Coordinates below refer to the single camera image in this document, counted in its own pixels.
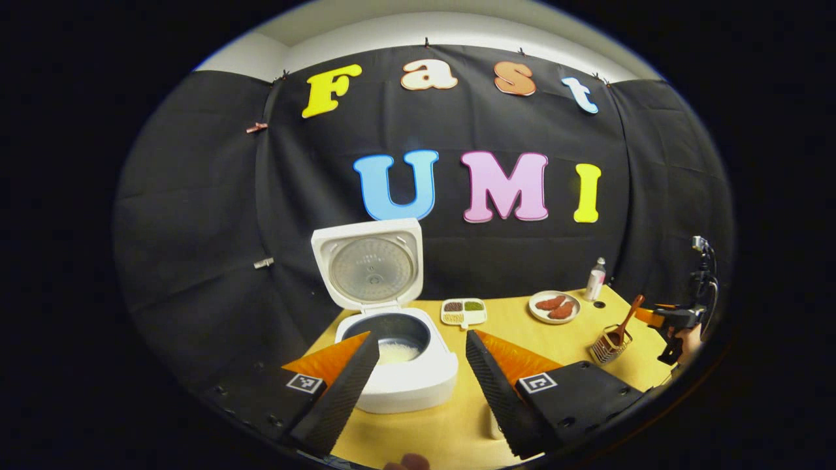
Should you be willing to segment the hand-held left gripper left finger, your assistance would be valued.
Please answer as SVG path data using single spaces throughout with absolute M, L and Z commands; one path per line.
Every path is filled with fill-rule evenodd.
M 313 457 L 329 455 L 379 360 L 364 331 L 289 363 L 250 355 L 206 387 L 206 403 L 245 431 Z

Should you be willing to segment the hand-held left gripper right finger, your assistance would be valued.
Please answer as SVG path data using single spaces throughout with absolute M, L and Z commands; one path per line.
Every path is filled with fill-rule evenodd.
M 591 440 L 645 401 L 645 393 L 587 360 L 559 365 L 469 330 L 466 359 L 498 427 L 522 459 Z

